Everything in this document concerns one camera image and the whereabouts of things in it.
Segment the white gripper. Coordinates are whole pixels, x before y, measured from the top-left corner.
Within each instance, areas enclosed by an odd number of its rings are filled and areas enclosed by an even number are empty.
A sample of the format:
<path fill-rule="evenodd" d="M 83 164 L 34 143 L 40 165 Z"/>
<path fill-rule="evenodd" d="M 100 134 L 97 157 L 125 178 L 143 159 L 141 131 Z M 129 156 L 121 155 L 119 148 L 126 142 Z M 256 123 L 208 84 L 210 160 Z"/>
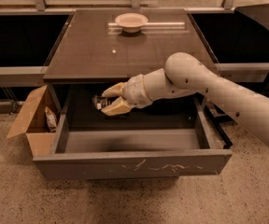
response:
<path fill-rule="evenodd" d="M 145 90 L 143 75 L 131 77 L 127 82 L 109 87 L 103 91 L 102 96 L 106 98 L 103 99 L 101 111 L 107 116 L 126 114 L 133 107 L 144 108 L 152 104 Z"/>

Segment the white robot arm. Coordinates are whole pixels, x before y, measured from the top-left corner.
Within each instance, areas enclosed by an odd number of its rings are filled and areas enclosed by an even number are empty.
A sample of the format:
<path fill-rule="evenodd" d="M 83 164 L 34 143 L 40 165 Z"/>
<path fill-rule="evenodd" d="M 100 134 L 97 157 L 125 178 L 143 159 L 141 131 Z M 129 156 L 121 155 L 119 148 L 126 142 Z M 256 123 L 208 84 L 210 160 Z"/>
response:
<path fill-rule="evenodd" d="M 202 94 L 269 147 L 269 98 L 216 75 L 188 53 L 171 55 L 163 68 L 120 82 L 102 95 L 115 101 L 108 116 L 144 108 L 160 99 Z"/>

